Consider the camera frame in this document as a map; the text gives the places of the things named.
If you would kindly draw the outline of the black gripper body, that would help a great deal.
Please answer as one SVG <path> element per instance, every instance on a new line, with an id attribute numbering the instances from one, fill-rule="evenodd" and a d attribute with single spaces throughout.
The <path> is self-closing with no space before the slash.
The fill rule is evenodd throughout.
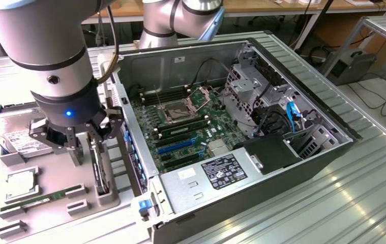
<path id="1" fill-rule="evenodd" d="M 92 78 L 75 94 L 49 98 L 32 93 L 36 104 L 45 114 L 45 120 L 62 127 L 74 127 L 75 134 L 87 132 L 84 123 L 100 110 L 106 110 L 98 93 L 98 82 Z"/>

